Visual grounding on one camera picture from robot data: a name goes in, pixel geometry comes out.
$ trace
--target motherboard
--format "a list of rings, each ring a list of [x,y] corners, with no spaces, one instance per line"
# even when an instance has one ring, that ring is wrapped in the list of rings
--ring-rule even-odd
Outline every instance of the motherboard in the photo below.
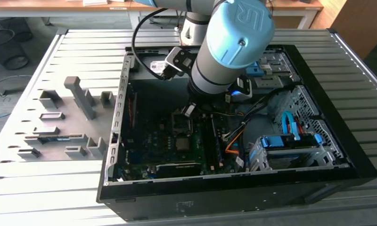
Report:
[[[113,179],[347,167],[337,164],[341,150],[282,49],[266,49],[206,104],[190,102],[183,77],[130,76]]]

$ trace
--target robotic arm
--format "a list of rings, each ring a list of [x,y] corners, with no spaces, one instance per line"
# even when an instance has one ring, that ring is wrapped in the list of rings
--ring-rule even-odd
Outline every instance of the robotic arm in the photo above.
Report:
[[[222,93],[259,58],[273,38],[271,15],[259,0],[135,0],[147,6],[211,15],[191,66],[189,88],[199,96]]]

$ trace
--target wooden desk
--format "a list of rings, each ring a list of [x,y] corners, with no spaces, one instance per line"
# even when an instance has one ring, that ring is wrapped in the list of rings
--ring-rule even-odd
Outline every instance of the wooden desk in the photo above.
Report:
[[[322,4],[313,0],[310,4],[298,0],[273,0],[274,21],[277,28],[309,28],[314,16],[322,10]],[[0,0],[0,17],[3,16],[111,16],[119,11],[129,11],[131,27],[139,22],[139,16],[155,9],[131,0],[110,2],[107,5],[83,7],[81,1],[65,0]],[[167,10],[159,16],[174,16]]]
[[[297,28],[307,29],[318,11],[323,6],[318,0],[313,0],[310,4],[302,3],[298,0],[273,0],[273,18],[275,28]],[[139,22],[139,17],[153,12],[155,8],[145,6],[137,2],[131,2],[129,6],[129,18],[131,27],[135,27]],[[175,11],[166,10],[159,13],[159,16],[175,16]]]
[[[82,6],[82,1],[65,0],[0,0],[2,16],[86,16],[113,14],[129,9],[130,2],[110,2],[107,5]]]
[[[313,0],[310,4],[302,3],[298,0],[273,0],[271,1],[274,11],[279,10],[317,10],[321,11],[323,6],[318,0]],[[145,6],[137,2],[130,3],[130,11],[153,11],[154,8]]]

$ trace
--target metal table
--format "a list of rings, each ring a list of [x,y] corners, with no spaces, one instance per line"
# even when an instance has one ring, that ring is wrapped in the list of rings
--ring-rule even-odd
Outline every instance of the metal table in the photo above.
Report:
[[[54,89],[63,99],[66,121],[58,128],[109,141],[110,122],[81,120],[66,76],[78,76],[81,87],[97,97],[101,91],[115,93],[123,47],[130,30],[69,30],[58,33],[38,65],[25,92],[0,134],[0,225],[74,224],[115,225],[122,219],[95,203],[101,160],[66,161],[62,148],[41,148],[42,157],[25,161],[17,156],[25,146],[22,133],[42,124],[37,115],[45,111],[35,94]],[[171,30],[138,33],[139,45],[177,45]],[[277,30],[271,44],[295,44],[309,67],[337,107],[342,118],[377,168],[377,78],[341,38],[323,30]],[[187,217],[145,222],[151,225],[195,223],[218,225],[233,220],[237,225],[377,225],[377,179],[342,191],[318,203],[273,210]]]

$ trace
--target orange cable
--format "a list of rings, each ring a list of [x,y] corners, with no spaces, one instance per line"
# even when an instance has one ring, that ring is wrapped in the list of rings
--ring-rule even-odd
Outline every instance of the orange cable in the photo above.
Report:
[[[231,151],[229,150],[231,144],[234,143],[234,141],[237,140],[237,138],[239,137],[241,133],[243,132],[243,129],[239,131],[239,133],[235,135],[235,137],[233,138],[233,140],[230,141],[229,145],[226,146],[226,149],[225,149],[225,152],[227,153],[227,151],[230,152],[235,152],[235,151]]]

